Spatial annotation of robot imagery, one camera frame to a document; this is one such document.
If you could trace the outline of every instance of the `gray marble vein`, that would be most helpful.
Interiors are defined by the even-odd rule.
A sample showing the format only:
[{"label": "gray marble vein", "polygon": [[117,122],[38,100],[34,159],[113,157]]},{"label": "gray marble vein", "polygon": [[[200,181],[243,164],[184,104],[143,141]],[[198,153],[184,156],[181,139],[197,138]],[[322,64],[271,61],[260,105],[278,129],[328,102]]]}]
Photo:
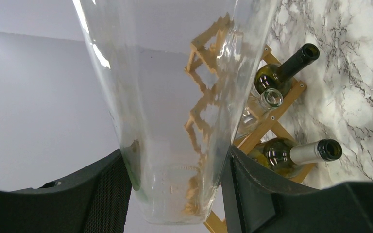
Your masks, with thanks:
[{"label": "gray marble vein", "polygon": [[284,61],[306,42],[321,56],[296,76],[308,89],[280,122],[300,143],[338,140],[344,156],[304,184],[373,181],[373,0],[283,0],[267,44]]}]

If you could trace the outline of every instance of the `black bottle neck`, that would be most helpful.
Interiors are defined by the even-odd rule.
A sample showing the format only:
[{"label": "black bottle neck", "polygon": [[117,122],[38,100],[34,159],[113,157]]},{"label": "black bottle neck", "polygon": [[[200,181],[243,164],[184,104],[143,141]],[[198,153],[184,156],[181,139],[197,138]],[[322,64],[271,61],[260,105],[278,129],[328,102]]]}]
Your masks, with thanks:
[{"label": "black bottle neck", "polygon": [[319,56],[320,51],[317,46],[313,44],[304,44],[294,55],[278,67],[278,79],[284,82],[292,78],[295,74],[305,68],[305,66],[317,60]]}]

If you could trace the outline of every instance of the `wooden frame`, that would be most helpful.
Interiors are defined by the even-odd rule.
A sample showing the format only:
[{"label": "wooden frame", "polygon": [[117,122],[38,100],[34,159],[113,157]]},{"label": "wooden frame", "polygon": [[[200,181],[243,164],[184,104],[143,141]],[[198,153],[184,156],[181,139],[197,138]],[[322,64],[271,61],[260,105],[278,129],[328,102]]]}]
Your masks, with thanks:
[{"label": "wooden frame", "polygon": [[[195,107],[190,111],[189,120],[184,125],[186,132],[189,134],[189,138],[195,152],[197,152],[197,154],[199,154],[201,157],[199,166],[203,166],[205,164],[207,156],[206,151],[202,152],[201,147],[198,145],[193,125],[196,125],[198,130],[202,132],[203,140],[209,139],[212,133],[212,128],[200,118],[200,112],[209,104],[218,105],[216,95],[219,94],[218,92],[220,89],[222,89],[220,87],[223,87],[226,81],[225,75],[217,73],[216,55],[218,54],[217,52],[220,51],[221,44],[225,39],[226,33],[228,32],[229,28],[233,26],[233,24],[234,22],[230,20],[229,15],[227,14],[225,17],[220,17],[218,21],[212,24],[211,27],[209,27],[205,32],[193,39],[191,42],[191,54],[189,56],[188,64],[184,68],[185,73],[187,73],[193,79],[203,94]],[[214,36],[216,37],[215,42],[206,48],[205,44]],[[271,54],[271,48],[267,45],[264,48],[262,60],[264,60],[267,64],[280,64],[279,61]],[[211,89],[206,87],[200,76],[195,72],[196,68],[202,64],[204,64],[207,69],[211,73],[214,73],[218,78],[218,81]],[[238,148],[245,154],[248,154],[261,141],[261,138],[269,130],[271,130],[277,137],[284,137],[295,141],[295,139],[278,122],[278,119],[305,90],[306,84],[302,81],[297,81],[294,78],[292,89],[285,96],[284,102],[281,104],[281,106],[272,111],[269,118],[259,125],[254,132],[249,134],[246,138],[236,140],[234,144],[238,146]],[[255,109],[250,105],[248,107],[250,112],[257,117]],[[302,172],[291,180],[301,183],[314,165],[315,164],[306,165]],[[194,199],[198,195],[198,192],[196,191],[197,187],[193,185],[198,183],[196,179],[199,179],[199,177],[196,176],[190,180],[190,191],[187,195],[190,202],[186,205],[184,210],[190,214],[198,211],[198,207],[194,205]],[[204,225],[211,233],[227,233],[225,220],[221,221],[212,211]]]}]

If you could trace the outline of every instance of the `transparent glass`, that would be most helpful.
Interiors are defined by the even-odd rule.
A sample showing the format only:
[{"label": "transparent glass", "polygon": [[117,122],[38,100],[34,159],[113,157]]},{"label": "transparent glass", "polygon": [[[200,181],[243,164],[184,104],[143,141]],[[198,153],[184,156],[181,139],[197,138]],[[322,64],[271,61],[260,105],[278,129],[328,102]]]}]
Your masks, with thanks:
[{"label": "transparent glass", "polygon": [[283,101],[281,92],[275,88],[265,90],[258,97],[250,95],[242,111],[235,139],[243,138],[256,130],[268,118],[270,112],[281,106]]},{"label": "transparent glass", "polygon": [[144,218],[204,222],[277,0],[73,3]]}]

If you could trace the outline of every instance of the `black object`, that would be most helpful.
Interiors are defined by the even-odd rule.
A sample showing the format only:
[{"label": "black object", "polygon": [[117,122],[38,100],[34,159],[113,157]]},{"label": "black object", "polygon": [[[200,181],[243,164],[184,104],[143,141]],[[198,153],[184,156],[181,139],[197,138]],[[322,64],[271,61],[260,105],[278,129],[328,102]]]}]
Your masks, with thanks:
[{"label": "black object", "polygon": [[373,233],[373,183],[316,190],[274,174],[236,147],[221,182],[230,233]]},{"label": "black object", "polygon": [[121,233],[131,183],[119,150],[39,189],[0,192],[0,232]]},{"label": "black object", "polygon": [[[222,193],[229,233],[373,233],[373,183],[316,190],[228,153]],[[131,184],[119,150],[39,189],[0,192],[0,232],[122,233]]]}]

